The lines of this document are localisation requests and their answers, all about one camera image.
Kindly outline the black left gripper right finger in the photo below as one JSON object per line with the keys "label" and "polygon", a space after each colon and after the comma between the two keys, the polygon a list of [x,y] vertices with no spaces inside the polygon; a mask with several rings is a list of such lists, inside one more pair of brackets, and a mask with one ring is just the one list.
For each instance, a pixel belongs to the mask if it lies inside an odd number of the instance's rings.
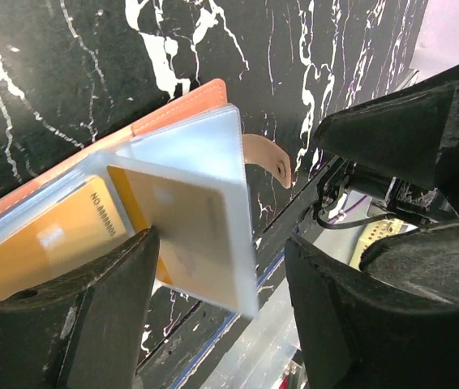
{"label": "black left gripper right finger", "polygon": [[375,280],[297,235],[285,269],[310,387],[459,388],[459,306]]}

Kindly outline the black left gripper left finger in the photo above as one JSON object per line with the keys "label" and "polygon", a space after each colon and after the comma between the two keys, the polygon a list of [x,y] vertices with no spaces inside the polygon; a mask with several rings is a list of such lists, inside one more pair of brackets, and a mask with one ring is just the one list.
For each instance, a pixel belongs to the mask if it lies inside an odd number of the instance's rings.
{"label": "black left gripper left finger", "polygon": [[0,301],[0,388],[131,387],[159,247],[145,229]]}

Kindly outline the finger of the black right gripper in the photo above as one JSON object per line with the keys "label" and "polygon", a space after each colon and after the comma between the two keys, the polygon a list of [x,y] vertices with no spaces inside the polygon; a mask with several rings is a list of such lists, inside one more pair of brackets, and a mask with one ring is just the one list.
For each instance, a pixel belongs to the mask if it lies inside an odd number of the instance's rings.
{"label": "finger of the black right gripper", "polygon": [[459,219],[383,238],[364,251],[359,269],[397,289],[459,304]]}
{"label": "finger of the black right gripper", "polygon": [[459,203],[459,65],[327,116],[314,138],[327,152]]}

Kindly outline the gold VIP credit card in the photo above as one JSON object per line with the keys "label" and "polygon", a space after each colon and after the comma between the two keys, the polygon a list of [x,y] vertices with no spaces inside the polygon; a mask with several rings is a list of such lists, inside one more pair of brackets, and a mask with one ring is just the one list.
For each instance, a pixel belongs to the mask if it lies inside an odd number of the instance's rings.
{"label": "gold VIP credit card", "polygon": [[157,278],[172,289],[236,310],[238,293],[222,193],[196,174],[154,164],[107,172],[134,229],[160,236]]}

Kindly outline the pink leather card holder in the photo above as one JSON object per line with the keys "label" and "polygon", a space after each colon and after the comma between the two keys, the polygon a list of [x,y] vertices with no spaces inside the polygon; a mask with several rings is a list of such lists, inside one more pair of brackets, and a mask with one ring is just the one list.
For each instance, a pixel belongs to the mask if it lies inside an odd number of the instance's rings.
{"label": "pink leather card holder", "polygon": [[247,165],[291,185],[289,155],[242,131],[221,79],[86,147],[0,199],[0,300],[155,227],[160,283],[256,315]]}

